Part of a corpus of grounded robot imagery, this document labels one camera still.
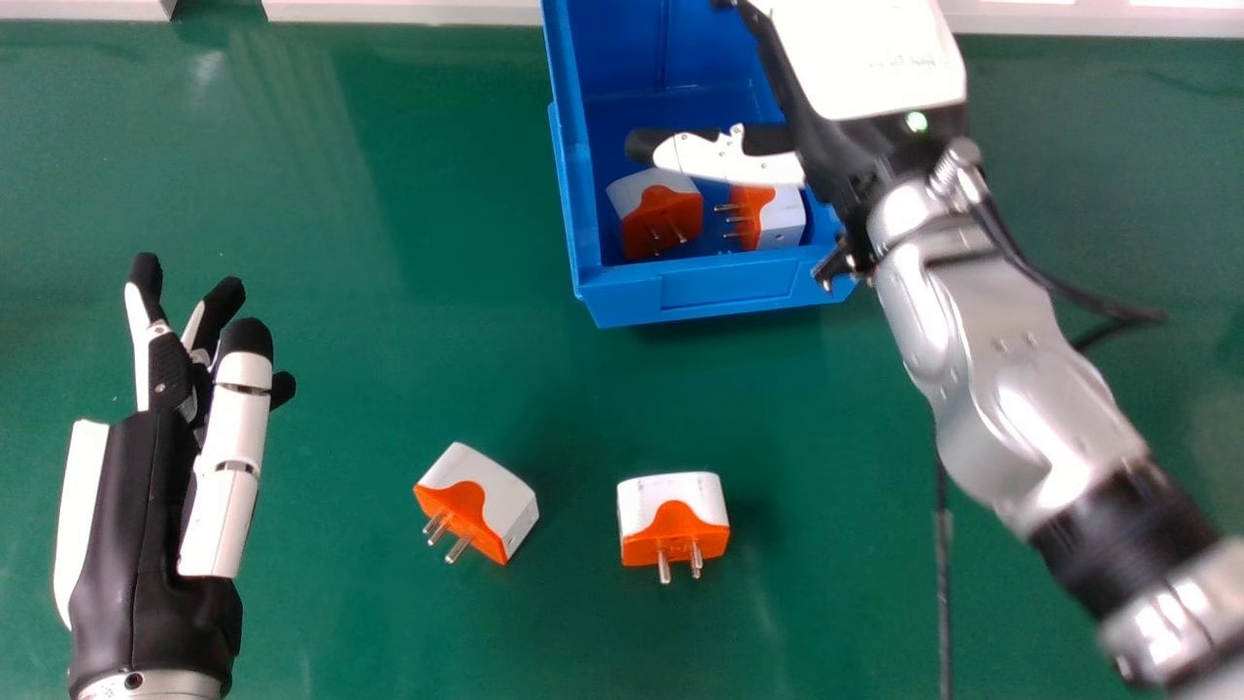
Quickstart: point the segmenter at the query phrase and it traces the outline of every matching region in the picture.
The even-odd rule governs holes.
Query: plug
[[[632,479],[618,485],[618,531],[623,567],[657,567],[669,586],[672,562],[690,562],[700,578],[704,560],[725,555],[730,521],[722,480],[710,472]]]
[[[659,257],[695,240],[704,228],[704,195],[682,173],[649,168],[615,180],[605,191],[622,219],[627,260]]]
[[[447,532],[458,536],[447,564],[474,547],[505,566],[540,518],[531,487],[462,443],[450,445],[414,485],[414,499],[430,518],[423,527],[428,547]]]
[[[730,203],[713,206],[728,213],[725,223],[734,224],[724,237],[738,237],[741,250],[773,250],[794,247],[804,237],[807,211],[796,187],[730,188]]]

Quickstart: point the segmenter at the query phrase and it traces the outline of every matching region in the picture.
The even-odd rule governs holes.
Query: blue storage box
[[[807,205],[801,244],[739,252],[713,204],[725,184],[697,180],[703,234],[659,260],[627,261],[620,220],[605,188],[643,165],[623,150],[632,128],[723,131],[739,122],[781,122],[755,41],[733,10],[710,0],[544,0],[552,76],[549,107],[575,295],[600,327],[741,313],[842,301],[811,276],[841,224]]]

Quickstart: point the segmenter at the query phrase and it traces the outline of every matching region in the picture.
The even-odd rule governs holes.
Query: green indicator light
[[[908,112],[907,128],[912,129],[912,133],[924,133],[929,129],[929,118],[924,112]]]

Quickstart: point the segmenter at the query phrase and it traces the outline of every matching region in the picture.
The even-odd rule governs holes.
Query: green table
[[[975,133],[1031,255],[1161,302],[1095,359],[1163,464],[1244,530],[1244,44],[964,40]],[[0,26],[0,679],[62,694],[71,421],[132,407],[121,281],[219,276],[300,380],[272,420],[231,698],[931,699],[928,409],[876,297],[598,331],[570,292],[540,32]],[[1070,312],[1069,329],[1088,318]],[[411,486],[462,440],[542,518],[448,568]],[[618,564],[613,487],[719,472],[692,582]],[[1123,699],[1037,557],[955,497],[962,699]]]

